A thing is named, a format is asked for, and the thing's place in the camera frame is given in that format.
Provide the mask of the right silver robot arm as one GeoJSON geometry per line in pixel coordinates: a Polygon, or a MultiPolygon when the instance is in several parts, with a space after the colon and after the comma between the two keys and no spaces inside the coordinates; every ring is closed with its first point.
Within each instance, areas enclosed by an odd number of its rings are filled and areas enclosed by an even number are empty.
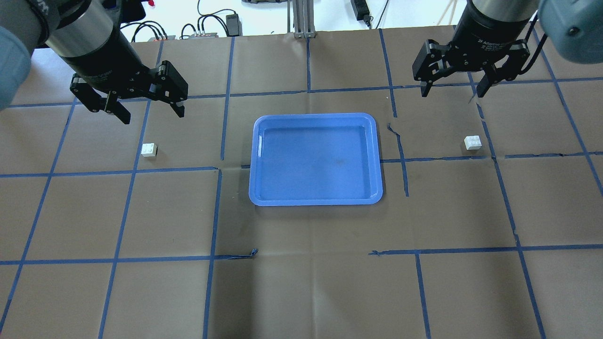
{"type": "Polygon", "coordinates": [[[413,62],[422,97],[453,73],[484,73],[482,98],[500,82],[527,73],[549,40],[575,64],[601,64],[603,5],[600,0],[469,0],[446,44],[429,39],[413,62]]]}

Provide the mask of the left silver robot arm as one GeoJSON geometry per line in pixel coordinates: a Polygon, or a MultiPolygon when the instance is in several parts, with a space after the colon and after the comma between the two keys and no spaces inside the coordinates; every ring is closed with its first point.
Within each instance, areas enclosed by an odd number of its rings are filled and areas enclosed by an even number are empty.
{"type": "Polygon", "coordinates": [[[145,17],[139,0],[3,0],[0,4],[1,108],[11,105],[30,73],[36,48],[47,46],[74,71],[70,91],[89,111],[129,124],[121,99],[164,102],[182,118],[188,84],[163,61],[142,64],[120,30],[145,17]]]}

